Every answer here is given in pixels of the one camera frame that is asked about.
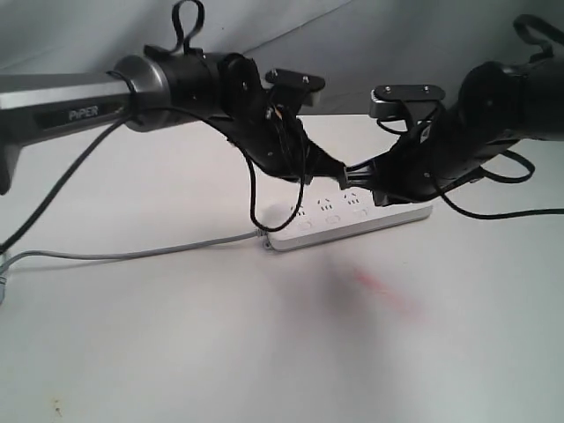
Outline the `left silver black robot arm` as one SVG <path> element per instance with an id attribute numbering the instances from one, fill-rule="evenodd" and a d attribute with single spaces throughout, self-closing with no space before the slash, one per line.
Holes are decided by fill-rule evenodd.
<path id="1" fill-rule="evenodd" d="M 137 132 L 201 121 L 240 147 L 267 175 L 288 182 L 341 179 L 344 164 L 313 143 L 298 119 L 323 78 L 289 70 L 261 76 L 238 53 L 148 50 L 106 73 L 1 78 L 1 190 L 22 148 L 125 119 Z"/>

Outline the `right silver black robot arm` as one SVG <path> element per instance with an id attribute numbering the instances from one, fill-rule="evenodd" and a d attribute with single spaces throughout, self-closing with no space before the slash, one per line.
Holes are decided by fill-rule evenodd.
<path id="1" fill-rule="evenodd" d="M 487 62 L 442 104 L 436 85 L 379 85 L 370 115 L 403 121 L 407 130 L 388 151 L 347 167 L 341 189 L 372 192 L 379 206 L 424 203 L 482 178 L 482 166 L 523 139 L 563 139 L 563 61 L 524 65 Z"/>

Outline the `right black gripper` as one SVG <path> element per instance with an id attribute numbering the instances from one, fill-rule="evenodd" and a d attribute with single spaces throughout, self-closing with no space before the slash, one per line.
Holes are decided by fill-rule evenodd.
<path id="1" fill-rule="evenodd" d="M 497 124 L 436 118 L 372 161 L 345 167 L 342 189 L 372 190 L 378 206 L 423 203 L 480 179 L 497 154 Z"/>

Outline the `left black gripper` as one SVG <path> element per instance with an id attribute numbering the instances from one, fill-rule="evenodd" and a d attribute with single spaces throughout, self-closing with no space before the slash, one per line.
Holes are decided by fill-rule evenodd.
<path id="1" fill-rule="evenodd" d="M 261 89 L 252 101 L 231 103 L 223 115 L 207 122 L 269 176 L 288 182 L 326 177 L 347 187 L 345 163 L 309 138 L 295 114 L 298 99 L 298 93 L 290 89 Z"/>

